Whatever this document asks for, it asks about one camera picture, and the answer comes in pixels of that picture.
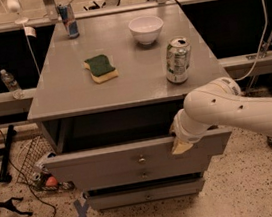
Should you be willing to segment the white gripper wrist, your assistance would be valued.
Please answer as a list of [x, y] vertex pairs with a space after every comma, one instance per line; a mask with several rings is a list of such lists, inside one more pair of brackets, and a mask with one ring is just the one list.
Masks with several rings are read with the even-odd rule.
[[171, 153], [182, 155], [192, 148], [193, 144], [201, 140], [209, 128], [210, 124], [197, 122], [188, 116], [184, 109], [179, 110], [168, 130], [169, 134], [175, 134]]

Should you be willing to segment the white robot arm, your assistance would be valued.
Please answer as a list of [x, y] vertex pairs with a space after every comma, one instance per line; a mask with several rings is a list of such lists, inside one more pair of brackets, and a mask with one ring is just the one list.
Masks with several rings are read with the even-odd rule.
[[220, 77], [192, 90], [175, 115], [171, 153], [182, 154], [202, 139], [210, 126], [232, 126], [272, 138], [272, 98], [241, 96], [239, 85]]

